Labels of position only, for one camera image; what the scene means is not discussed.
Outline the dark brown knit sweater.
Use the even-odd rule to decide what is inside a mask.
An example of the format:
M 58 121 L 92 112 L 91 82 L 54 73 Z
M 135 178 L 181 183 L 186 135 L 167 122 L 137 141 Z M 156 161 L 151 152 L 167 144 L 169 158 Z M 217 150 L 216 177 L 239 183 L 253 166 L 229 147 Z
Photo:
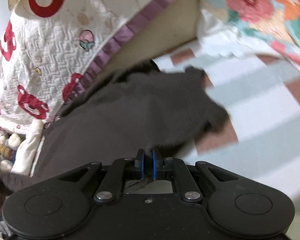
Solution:
M 33 176 L 0 171 L 0 191 L 9 195 L 93 161 L 109 165 L 139 149 L 168 155 L 222 129 L 228 113 L 206 94 L 204 76 L 193 67 L 164 73 L 152 60 L 112 72 L 60 109 L 44 131 Z

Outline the white folded garment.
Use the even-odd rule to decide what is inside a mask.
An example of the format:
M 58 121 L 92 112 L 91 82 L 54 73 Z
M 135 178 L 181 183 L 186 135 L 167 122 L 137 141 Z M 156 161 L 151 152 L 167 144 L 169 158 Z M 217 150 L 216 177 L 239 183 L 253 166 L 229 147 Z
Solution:
M 32 164 L 42 140 L 44 123 L 42 120 L 32 120 L 27 129 L 25 140 L 20 144 L 15 155 L 15 162 L 11 172 L 29 176 Z

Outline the checkered dog print blanket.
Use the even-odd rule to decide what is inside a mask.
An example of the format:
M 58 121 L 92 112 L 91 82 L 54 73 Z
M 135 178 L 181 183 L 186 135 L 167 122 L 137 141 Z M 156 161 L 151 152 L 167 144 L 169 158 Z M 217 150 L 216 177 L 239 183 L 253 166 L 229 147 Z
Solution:
M 300 213 L 300 73 L 286 59 L 250 53 L 214 58 L 198 42 L 157 57 L 159 69 L 205 71 L 207 95 L 230 119 L 219 133 L 189 142 L 178 152 L 187 164 L 205 160 L 276 188 Z

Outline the grey bunny plush toy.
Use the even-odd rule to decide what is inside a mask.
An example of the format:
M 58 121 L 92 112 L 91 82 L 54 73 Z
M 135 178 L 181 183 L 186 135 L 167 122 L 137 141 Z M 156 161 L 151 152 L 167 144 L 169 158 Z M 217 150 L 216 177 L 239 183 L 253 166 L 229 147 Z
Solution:
M 7 133 L 0 130 L 0 169 L 10 172 L 15 162 L 21 137 L 16 133 Z

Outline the white quilt with red bears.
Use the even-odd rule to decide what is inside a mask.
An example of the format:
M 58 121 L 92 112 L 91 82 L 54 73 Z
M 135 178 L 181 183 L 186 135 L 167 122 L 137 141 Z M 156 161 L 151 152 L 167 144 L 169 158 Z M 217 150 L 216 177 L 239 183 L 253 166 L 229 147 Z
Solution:
M 0 40 L 0 128 L 50 122 L 175 0 L 8 0 Z

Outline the floral print bedsheet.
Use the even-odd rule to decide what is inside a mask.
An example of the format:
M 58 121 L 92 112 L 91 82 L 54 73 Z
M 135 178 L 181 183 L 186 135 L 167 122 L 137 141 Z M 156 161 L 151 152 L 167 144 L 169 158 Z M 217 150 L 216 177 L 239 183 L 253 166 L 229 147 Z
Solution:
M 300 0 L 199 0 L 197 38 L 210 56 L 279 54 L 300 71 Z

